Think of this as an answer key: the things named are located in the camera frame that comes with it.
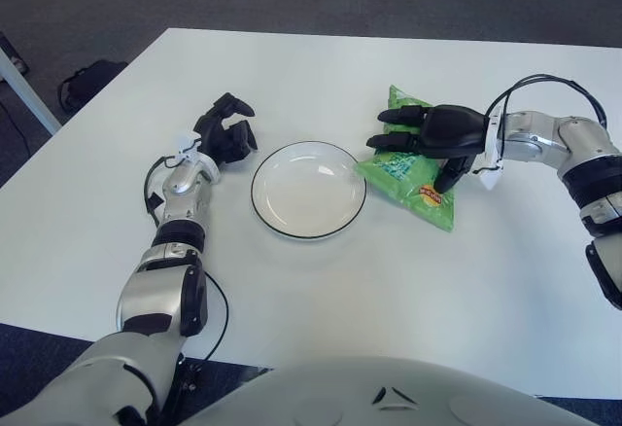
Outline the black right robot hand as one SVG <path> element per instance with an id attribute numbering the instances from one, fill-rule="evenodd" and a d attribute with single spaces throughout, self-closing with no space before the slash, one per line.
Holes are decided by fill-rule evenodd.
<path id="1" fill-rule="evenodd" d="M 467 107 L 404 105 L 381 112 L 378 120 L 414 127 L 417 131 L 376 134 L 366 141 L 366 146 L 382 152 L 444 160 L 433 183 L 440 194 L 451 190 L 470 171 L 475 158 L 485 151 L 489 118 Z"/>

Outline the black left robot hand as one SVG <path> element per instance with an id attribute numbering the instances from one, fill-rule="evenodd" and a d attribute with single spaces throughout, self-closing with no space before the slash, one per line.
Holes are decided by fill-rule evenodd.
<path id="1" fill-rule="evenodd" d="M 193 128 L 201 139 L 198 152 L 211 158 L 217 166 L 243 160 L 258 149 L 248 121 L 242 120 L 228 127 L 223 125 L 223 121 L 233 115 L 251 118 L 256 113 L 246 102 L 226 92 Z"/>

